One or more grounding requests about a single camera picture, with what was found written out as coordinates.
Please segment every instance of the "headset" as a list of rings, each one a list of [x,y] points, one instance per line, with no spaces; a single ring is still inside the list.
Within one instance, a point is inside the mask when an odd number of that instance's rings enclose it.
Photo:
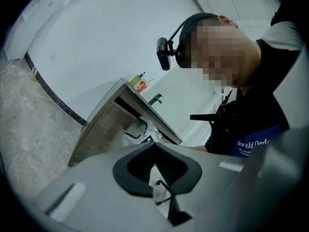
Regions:
[[[156,54],[159,58],[161,67],[163,70],[168,71],[170,69],[170,56],[175,56],[177,64],[181,68],[191,68],[191,58],[185,54],[186,39],[190,39],[191,32],[194,30],[198,23],[203,19],[215,19],[217,15],[211,13],[197,13],[187,18],[177,30],[173,33],[169,40],[164,37],[158,39],[156,44]],[[179,45],[177,49],[173,49],[173,38],[183,26],[183,29],[179,36]]]

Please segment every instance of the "wooden cabinet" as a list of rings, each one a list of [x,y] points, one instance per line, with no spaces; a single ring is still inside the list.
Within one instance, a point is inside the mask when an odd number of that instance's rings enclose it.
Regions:
[[[138,116],[150,119],[167,142],[176,145],[182,142],[149,103],[126,80],[120,79],[90,115],[69,166],[88,157],[131,145],[124,132],[137,122]]]

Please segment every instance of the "blue apron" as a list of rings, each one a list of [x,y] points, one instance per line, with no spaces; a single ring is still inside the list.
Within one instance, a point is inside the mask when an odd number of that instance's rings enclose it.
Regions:
[[[229,155],[247,158],[254,147],[268,144],[271,139],[280,133],[280,126],[277,124],[268,129],[256,131],[249,135],[238,136]]]

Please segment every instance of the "faucet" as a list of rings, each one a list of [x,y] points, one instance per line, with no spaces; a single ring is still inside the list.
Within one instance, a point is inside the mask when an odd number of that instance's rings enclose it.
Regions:
[[[156,94],[148,103],[152,106],[155,102],[159,102],[160,104],[162,104],[162,101],[160,100],[160,98],[163,98],[163,96],[161,94]]]

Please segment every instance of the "white wall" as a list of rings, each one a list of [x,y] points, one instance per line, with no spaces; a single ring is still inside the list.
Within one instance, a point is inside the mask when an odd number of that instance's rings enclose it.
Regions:
[[[190,115],[200,114],[213,94],[209,81],[197,71],[175,67],[143,95],[147,101],[157,93],[163,96],[162,104],[156,102],[152,107],[181,137],[191,122]]]
[[[279,0],[197,0],[208,13],[225,15],[232,20],[271,20],[277,11]]]
[[[47,23],[28,53],[50,88],[87,119],[119,78],[146,72],[149,80],[160,71],[157,39],[198,12],[192,0],[80,0]]]

